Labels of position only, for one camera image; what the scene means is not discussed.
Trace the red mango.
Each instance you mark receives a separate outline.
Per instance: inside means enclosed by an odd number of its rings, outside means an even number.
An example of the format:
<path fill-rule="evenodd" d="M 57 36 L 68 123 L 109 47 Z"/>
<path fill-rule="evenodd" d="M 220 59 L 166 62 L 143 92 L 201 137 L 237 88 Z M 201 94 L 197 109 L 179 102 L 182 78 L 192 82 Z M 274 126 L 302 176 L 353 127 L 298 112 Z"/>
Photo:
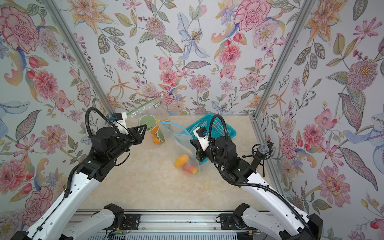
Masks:
<path fill-rule="evenodd" d="M 191 175 L 194 175 L 198 172 L 198 168 L 194 165 L 183 165 L 182 166 L 182 170 L 187 173 L 187 174 L 191 174 Z"/>

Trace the clear blue-zipper zip bag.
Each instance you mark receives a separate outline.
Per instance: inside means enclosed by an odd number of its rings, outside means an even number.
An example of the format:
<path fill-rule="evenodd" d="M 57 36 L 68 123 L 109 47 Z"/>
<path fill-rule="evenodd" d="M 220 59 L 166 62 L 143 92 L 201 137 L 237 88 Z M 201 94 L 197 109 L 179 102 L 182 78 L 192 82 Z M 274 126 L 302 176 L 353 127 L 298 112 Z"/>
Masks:
<path fill-rule="evenodd" d="M 189 134 L 188 131 L 182 126 L 171 122 L 161 122 L 160 130 L 165 138 L 164 146 L 166 148 L 168 159 L 171 161 L 172 165 L 174 166 L 175 161 L 180 156 L 188 155 L 190 159 L 186 165 L 196 166 L 199 172 L 200 164 L 199 161 L 196 159 L 196 151 L 190 143 L 190 140 L 193 140 L 191 134 Z M 179 171 L 183 171 L 182 167 L 176 169 Z"/>

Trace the clear green-print zip bag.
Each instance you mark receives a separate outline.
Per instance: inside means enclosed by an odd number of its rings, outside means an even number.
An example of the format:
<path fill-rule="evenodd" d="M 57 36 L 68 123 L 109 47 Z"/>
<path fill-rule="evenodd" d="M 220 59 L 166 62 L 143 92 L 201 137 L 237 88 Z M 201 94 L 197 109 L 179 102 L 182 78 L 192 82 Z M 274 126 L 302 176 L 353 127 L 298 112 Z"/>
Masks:
<path fill-rule="evenodd" d="M 160 95 L 129 112 L 127 117 L 128 127 L 147 125 L 146 137 L 150 137 L 153 140 L 153 135 L 150 131 L 156 126 L 159 126 L 160 130 L 161 122 L 170 122 L 167 98 L 165 95 Z"/>

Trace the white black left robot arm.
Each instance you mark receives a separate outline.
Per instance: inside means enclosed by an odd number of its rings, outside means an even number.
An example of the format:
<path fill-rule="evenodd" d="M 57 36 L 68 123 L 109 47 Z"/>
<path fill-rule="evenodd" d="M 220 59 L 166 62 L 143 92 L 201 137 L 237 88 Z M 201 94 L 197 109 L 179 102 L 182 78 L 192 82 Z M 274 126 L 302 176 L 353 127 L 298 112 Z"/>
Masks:
<path fill-rule="evenodd" d="M 147 125 L 120 133 L 117 126 L 104 127 L 90 134 L 92 148 L 82 163 L 73 168 L 67 188 L 27 231 L 18 231 L 14 240 L 86 240 L 99 231 L 117 230 L 126 222 L 123 208 L 108 204 L 88 219 L 68 227 L 67 224 L 91 192 L 117 166 L 117 159 L 142 143 Z"/>

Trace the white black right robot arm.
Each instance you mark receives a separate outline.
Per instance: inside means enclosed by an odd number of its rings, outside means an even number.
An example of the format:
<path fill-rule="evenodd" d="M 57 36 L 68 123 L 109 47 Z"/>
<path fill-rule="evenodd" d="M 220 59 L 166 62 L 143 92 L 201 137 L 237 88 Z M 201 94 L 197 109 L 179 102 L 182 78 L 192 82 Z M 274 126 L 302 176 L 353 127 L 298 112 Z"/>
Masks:
<path fill-rule="evenodd" d="M 246 191 L 270 212 L 266 215 L 241 204 L 234 211 L 241 225 L 258 229 L 276 240 L 321 239 L 323 220 L 316 214 L 308 215 L 274 190 L 255 167 L 238 156 L 232 140 L 205 136 L 190 143 L 198 161 L 209 159 L 228 184 Z"/>

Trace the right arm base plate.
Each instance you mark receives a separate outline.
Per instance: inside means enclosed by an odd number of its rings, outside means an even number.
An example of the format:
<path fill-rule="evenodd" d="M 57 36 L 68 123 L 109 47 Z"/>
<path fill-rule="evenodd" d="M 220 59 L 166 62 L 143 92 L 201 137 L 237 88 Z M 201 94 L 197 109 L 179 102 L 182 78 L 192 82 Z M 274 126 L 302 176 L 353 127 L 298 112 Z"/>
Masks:
<path fill-rule="evenodd" d="M 216 218 L 216 222 L 221 224 L 222 230 L 257 230 L 246 225 L 242 216 L 244 211 L 250 208 L 248 204 L 241 203 L 233 213 L 219 214 Z"/>

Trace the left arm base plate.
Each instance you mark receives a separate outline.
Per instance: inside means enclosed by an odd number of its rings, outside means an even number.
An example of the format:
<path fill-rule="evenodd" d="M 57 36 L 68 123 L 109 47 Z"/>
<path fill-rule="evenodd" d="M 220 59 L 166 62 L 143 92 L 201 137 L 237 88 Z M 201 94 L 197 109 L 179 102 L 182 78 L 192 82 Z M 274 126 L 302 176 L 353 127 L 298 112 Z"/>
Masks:
<path fill-rule="evenodd" d="M 108 210 L 113 214 L 113 222 L 103 230 L 138 230 L 141 219 L 140 214 L 126 213 L 123 208 L 108 204 L 103 210 Z"/>

